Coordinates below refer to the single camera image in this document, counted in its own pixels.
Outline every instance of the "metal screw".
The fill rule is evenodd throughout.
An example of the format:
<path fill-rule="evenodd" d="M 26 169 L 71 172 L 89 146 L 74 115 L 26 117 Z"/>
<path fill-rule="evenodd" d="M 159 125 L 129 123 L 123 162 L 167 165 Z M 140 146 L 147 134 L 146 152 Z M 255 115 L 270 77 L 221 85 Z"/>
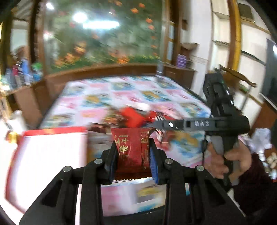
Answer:
<path fill-rule="evenodd" d="M 95 164 L 101 164 L 102 162 L 103 162 L 103 160 L 100 158 L 97 158 L 96 160 L 94 160 Z"/>
<path fill-rule="evenodd" d="M 198 165 L 198 166 L 196 167 L 196 169 L 197 169 L 198 171 L 203 171 L 205 168 L 204 168 L 204 166 Z"/>
<path fill-rule="evenodd" d="M 71 167 L 70 166 L 66 166 L 63 168 L 63 171 L 64 172 L 69 172 L 71 170 Z"/>
<path fill-rule="evenodd" d="M 170 159 L 170 158 L 167 158 L 167 159 L 165 160 L 165 163 L 166 163 L 166 164 L 171 164 L 171 163 L 173 163 L 173 160 Z"/>

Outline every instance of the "bottle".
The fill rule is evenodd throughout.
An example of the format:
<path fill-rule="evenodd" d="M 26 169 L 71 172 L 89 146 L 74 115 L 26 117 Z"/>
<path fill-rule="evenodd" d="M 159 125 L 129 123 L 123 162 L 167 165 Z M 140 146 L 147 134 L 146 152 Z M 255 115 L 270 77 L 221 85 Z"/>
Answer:
<path fill-rule="evenodd" d="M 6 77 L 7 83 L 9 84 L 10 90 L 13 90 L 12 81 L 11 81 L 12 80 L 11 68 L 6 69 L 5 77 Z"/>
<path fill-rule="evenodd" d="M 12 66 L 12 75 L 14 77 L 15 80 L 15 88 L 19 88 L 22 86 L 21 81 L 20 81 L 20 77 L 18 76 L 18 68 L 17 65 L 13 65 Z"/>
<path fill-rule="evenodd" d="M 35 62 L 32 64 L 32 69 L 33 69 L 33 77 L 34 81 L 40 81 L 43 77 L 42 74 L 42 65 L 39 62 Z"/>
<path fill-rule="evenodd" d="M 25 78 L 26 85 L 31 85 L 33 83 L 33 77 L 29 68 L 29 61 L 27 59 L 22 59 L 22 71 Z"/>
<path fill-rule="evenodd" d="M 163 61 L 158 60 L 156 77 L 161 77 L 161 76 L 163 76 Z"/>
<path fill-rule="evenodd" d="M 19 76 L 19 78 L 20 78 L 21 85 L 22 85 L 22 86 L 25 86 L 26 83 L 25 83 L 25 78 L 24 78 L 23 69 L 22 69 L 22 60 L 18 60 L 18 61 L 16 62 L 16 65 L 17 65 L 18 76 Z"/>

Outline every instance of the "wall shelf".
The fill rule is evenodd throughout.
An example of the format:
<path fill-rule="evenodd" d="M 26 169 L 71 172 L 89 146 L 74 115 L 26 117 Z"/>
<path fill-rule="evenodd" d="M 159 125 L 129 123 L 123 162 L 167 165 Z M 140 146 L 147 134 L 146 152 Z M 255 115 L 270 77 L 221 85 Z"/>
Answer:
<path fill-rule="evenodd" d="M 258 29 L 258 30 L 261 30 L 261 31 L 267 33 L 267 34 L 270 34 L 270 32 L 269 32 L 268 30 L 263 29 L 263 28 L 257 26 L 257 25 L 256 25 L 255 23 L 253 23 L 253 22 L 250 22 L 250 21 L 247 21 L 247 20 L 244 20 L 244 19 L 241 19 L 241 22 L 242 22 L 242 24 L 244 24 L 244 25 L 247 25 L 247 26 L 256 28 L 256 29 Z"/>
<path fill-rule="evenodd" d="M 220 13 L 220 12 L 213 12 L 219 19 L 227 19 L 229 20 L 230 16 L 229 15 L 226 15 L 226 14 L 223 14 L 223 13 Z"/>
<path fill-rule="evenodd" d="M 225 19 L 225 20 L 229 20 L 230 16 L 229 15 L 225 15 L 225 14 L 222 14 L 220 12 L 213 12 L 219 19 Z M 253 28 L 256 28 L 258 30 L 261 30 L 267 34 L 270 34 L 270 32 L 262 27 L 259 27 L 257 26 L 254 22 L 250 22 L 250 21 L 247 21 L 247 20 L 244 20 L 244 19 L 241 19 L 241 23 L 244 24 L 244 25 L 247 25 L 247 26 L 250 26 L 250 27 L 253 27 Z"/>
<path fill-rule="evenodd" d="M 216 41 L 213 40 L 214 43 L 216 43 L 217 46 L 221 46 L 221 47 L 229 47 L 230 43 L 225 42 L 225 41 Z"/>
<path fill-rule="evenodd" d="M 229 47 L 229 45 L 230 45 L 230 43 L 224 42 L 224 41 L 213 40 L 213 42 L 216 43 L 216 45 L 221 46 L 221 47 Z M 264 66 L 266 64 L 265 62 L 263 62 L 262 60 L 258 59 L 256 56 L 254 56 L 254 55 L 252 55 L 248 52 L 245 52 L 245 51 L 241 50 L 241 54 L 248 57 L 248 58 L 250 58 L 250 59 L 252 59 L 252 60 L 254 60 L 254 61 L 256 61 L 256 62 L 258 62 L 258 63 L 261 63 Z"/>

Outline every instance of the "hand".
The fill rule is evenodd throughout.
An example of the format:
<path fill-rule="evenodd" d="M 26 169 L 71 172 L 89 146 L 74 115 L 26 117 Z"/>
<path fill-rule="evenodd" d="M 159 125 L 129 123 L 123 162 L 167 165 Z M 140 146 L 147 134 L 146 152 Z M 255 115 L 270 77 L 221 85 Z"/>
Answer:
<path fill-rule="evenodd" d="M 224 174 L 229 172 L 227 166 L 224 165 L 224 159 L 222 156 L 218 155 L 214 150 L 212 143 L 208 144 L 208 151 L 211 153 L 211 164 L 206 166 L 206 169 L 210 172 L 213 177 L 223 179 Z M 233 171 L 229 175 L 230 181 L 236 180 L 244 172 L 249 170 L 252 164 L 252 157 L 250 150 L 239 140 L 238 148 L 234 148 L 225 153 L 224 157 L 230 161 L 239 161 L 239 170 Z"/>

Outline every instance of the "ceiling light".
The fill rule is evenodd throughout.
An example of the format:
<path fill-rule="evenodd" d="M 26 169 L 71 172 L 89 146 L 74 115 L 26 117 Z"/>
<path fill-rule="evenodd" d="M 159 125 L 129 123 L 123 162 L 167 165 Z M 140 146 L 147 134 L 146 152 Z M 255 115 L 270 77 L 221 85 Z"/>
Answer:
<path fill-rule="evenodd" d="M 52 34 L 50 34 L 50 33 L 44 33 L 43 34 L 43 39 L 45 40 L 45 41 L 48 41 L 50 38 L 52 38 L 53 37 L 53 35 Z"/>
<path fill-rule="evenodd" d="M 92 29 L 92 30 L 100 30 L 100 29 L 112 29 L 119 27 L 119 22 L 117 21 L 109 21 L 109 20 L 102 20 L 102 21 L 89 21 L 83 24 L 84 29 Z"/>
<path fill-rule="evenodd" d="M 273 46 L 273 52 L 277 55 L 277 47 L 276 47 L 276 45 Z"/>
<path fill-rule="evenodd" d="M 87 15 L 83 12 L 75 13 L 73 16 L 73 20 L 77 23 L 84 23 L 88 19 Z"/>
<path fill-rule="evenodd" d="M 54 6 L 52 5 L 52 3 L 50 3 L 50 2 L 46 3 L 46 8 L 48 8 L 49 10 L 54 10 L 55 9 Z"/>

